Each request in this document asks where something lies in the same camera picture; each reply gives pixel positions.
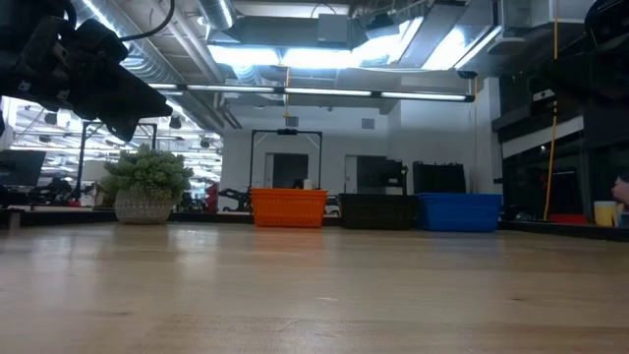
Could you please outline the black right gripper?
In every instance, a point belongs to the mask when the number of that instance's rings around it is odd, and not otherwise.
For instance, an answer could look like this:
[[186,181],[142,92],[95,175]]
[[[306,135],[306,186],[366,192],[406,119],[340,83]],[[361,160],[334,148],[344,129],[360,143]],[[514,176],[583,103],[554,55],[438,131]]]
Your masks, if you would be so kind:
[[537,78],[559,96],[581,103],[628,105],[628,34],[598,46],[582,37],[542,63]]

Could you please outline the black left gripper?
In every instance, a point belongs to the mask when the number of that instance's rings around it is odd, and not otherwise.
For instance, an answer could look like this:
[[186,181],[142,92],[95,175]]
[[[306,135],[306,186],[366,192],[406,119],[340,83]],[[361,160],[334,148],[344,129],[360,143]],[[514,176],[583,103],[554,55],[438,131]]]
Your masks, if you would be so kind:
[[129,54],[117,34],[89,19],[44,16],[1,27],[1,93],[85,119],[102,119],[129,142],[140,119],[169,116],[173,108],[120,63]]

